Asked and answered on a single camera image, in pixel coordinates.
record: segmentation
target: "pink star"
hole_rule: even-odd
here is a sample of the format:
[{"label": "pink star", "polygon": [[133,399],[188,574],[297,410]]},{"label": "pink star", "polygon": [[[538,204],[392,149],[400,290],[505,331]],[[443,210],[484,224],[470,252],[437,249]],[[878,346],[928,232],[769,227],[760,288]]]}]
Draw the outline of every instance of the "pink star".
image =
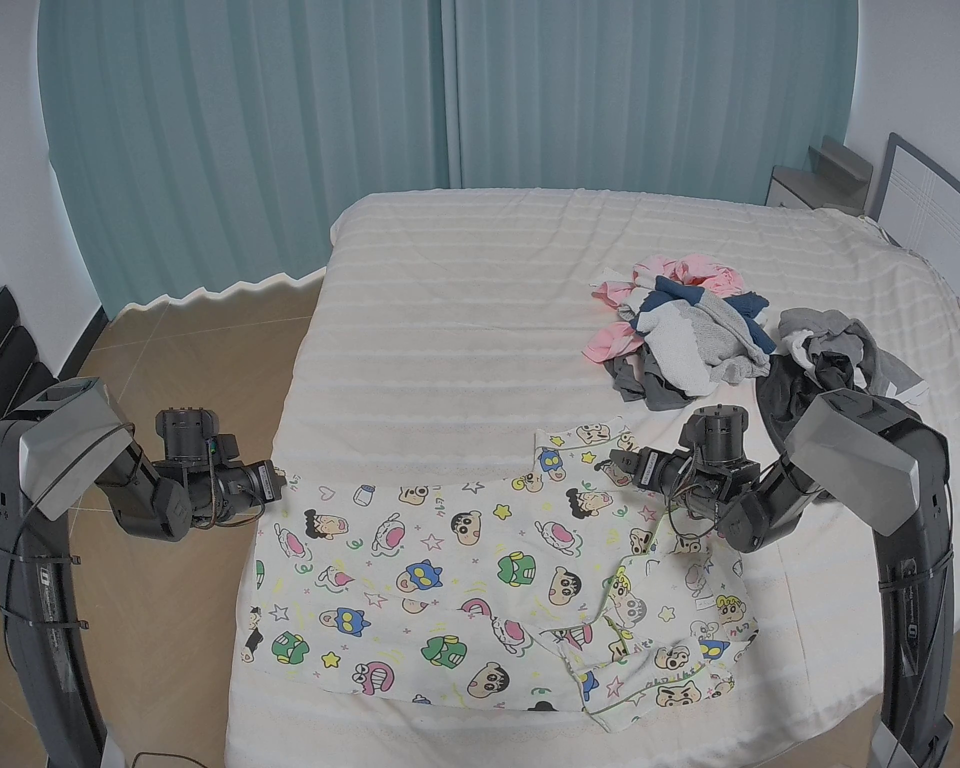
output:
[{"label": "pink star", "polygon": [[607,698],[609,699],[611,698],[611,696],[615,696],[616,698],[619,699],[620,688],[622,686],[623,686],[623,681],[620,680],[619,676],[613,678],[612,683],[607,683]]},{"label": "pink star", "polygon": [[445,539],[438,539],[433,534],[430,534],[426,539],[420,539],[421,544],[426,544],[426,551],[429,552],[431,549],[443,549],[441,544],[444,543]]}]

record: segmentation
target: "wooden floor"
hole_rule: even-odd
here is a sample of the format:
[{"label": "wooden floor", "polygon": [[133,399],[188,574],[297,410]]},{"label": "wooden floor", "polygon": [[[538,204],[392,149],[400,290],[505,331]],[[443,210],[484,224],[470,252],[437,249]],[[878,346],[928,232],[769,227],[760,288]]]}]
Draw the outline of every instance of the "wooden floor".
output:
[{"label": "wooden floor", "polygon": [[[275,284],[129,311],[104,332],[82,374],[106,381],[152,459],[162,458],[155,413],[184,405],[216,411],[245,460],[269,457],[319,288]],[[93,490],[70,512],[71,549],[83,559],[74,569],[78,613],[90,622],[84,648],[100,709],[128,760],[151,750],[223,766],[233,607],[252,529],[193,531],[168,544],[127,536],[106,509]],[[948,711],[958,721],[960,642],[953,661]],[[861,768],[877,707],[870,702],[765,765]],[[958,742],[946,765],[960,765]],[[0,655],[0,767],[43,764],[30,712]],[[145,757],[138,768],[177,764]]]}]

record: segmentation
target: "mattress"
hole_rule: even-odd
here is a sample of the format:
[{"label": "mattress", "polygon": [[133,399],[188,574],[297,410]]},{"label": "mattress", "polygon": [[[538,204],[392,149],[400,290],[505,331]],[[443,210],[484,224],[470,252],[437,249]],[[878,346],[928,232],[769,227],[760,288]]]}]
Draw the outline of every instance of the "mattress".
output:
[{"label": "mattress", "polygon": [[[775,457],[752,382],[684,411],[624,403],[581,349],[611,319],[588,284],[654,254],[702,252],[779,310],[838,308],[930,382],[920,411],[960,437],[960,310],[919,258],[837,211],[797,211],[584,190],[373,195],[331,231],[333,255],[276,433],[288,474],[384,484],[509,477],[534,430],[622,416],[671,448],[690,411],[744,405],[746,448]],[[581,713],[425,707],[326,693],[250,669],[252,561],[237,602],[227,765],[759,762],[828,730],[881,688],[882,634],[869,529],[841,505],[811,507],[789,537],[744,558],[761,634],[715,701],[653,712],[607,734]]]}]

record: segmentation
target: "white wall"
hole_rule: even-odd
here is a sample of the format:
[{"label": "white wall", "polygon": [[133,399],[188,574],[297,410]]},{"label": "white wall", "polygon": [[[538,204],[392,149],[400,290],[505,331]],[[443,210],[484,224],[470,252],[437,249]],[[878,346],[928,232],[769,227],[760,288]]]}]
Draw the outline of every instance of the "white wall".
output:
[{"label": "white wall", "polygon": [[860,0],[859,10],[846,144],[874,164],[869,201],[890,131],[960,178],[960,0]]},{"label": "white wall", "polygon": [[0,285],[54,375],[100,308],[47,159],[39,0],[0,0]]}]

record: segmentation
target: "teal curtain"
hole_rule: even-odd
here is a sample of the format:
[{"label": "teal curtain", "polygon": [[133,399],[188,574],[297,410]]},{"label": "teal curtain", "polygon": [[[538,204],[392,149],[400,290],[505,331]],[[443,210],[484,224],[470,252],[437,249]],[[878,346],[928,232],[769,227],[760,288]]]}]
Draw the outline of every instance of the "teal curtain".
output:
[{"label": "teal curtain", "polygon": [[329,258],[371,192],[762,203],[846,132],[856,0],[42,0],[51,162],[112,317]]}]

